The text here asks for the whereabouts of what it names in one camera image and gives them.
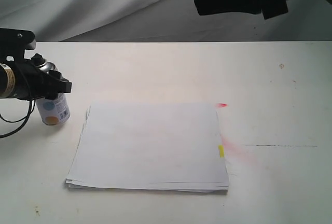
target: blue circle on label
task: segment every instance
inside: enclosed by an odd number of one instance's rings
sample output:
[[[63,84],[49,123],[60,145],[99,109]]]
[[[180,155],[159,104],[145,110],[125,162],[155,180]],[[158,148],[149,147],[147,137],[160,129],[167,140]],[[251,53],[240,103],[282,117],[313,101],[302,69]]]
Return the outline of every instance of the blue circle on label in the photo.
[[[43,103],[43,108],[47,111],[52,111],[55,108],[55,105],[52,102],[45,102]]]

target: orange circle on label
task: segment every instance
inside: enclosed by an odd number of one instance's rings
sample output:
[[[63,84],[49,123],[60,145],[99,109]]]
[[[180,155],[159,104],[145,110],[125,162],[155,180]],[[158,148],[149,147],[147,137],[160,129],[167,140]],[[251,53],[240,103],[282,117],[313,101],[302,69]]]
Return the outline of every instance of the orange circle on label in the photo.
[[[57,117],[53,117],[53,116],[46,117],[45,121],[49,125],[55,125],[55,124],[59,123],[59,119]]]

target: spray can label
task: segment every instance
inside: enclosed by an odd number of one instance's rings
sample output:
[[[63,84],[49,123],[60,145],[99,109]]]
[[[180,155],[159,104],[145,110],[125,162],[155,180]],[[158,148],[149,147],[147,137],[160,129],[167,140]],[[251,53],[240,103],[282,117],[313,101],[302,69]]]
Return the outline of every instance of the spray can label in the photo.
[[[42,121],[47,125],[62,124],[71,115],[64,93],[59,93],[55,100],[37,99],[36,105]]]

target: white table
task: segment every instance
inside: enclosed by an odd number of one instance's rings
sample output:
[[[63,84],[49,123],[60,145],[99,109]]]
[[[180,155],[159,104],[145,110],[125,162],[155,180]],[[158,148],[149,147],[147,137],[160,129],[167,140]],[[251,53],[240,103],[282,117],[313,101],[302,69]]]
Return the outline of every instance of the white table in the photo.
[[[39,43],[35,51],[73,82],[72,116],[48,127],[35,111],[0,140],[0,223],[330,223],[332,42]],[[228,194],[66,189],[86,109],[100,99],[229,104],[218,110]],[[0,101],[7,118],[26,108]]]

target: white paper sheet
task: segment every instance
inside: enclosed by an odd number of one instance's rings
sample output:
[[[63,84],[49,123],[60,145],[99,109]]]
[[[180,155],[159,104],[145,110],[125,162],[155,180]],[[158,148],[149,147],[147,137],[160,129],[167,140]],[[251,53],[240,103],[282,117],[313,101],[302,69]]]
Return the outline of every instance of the white paper sheet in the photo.
[[[72,168],[71,187],[227,189],[219,123],[203,103],[94,103]]]

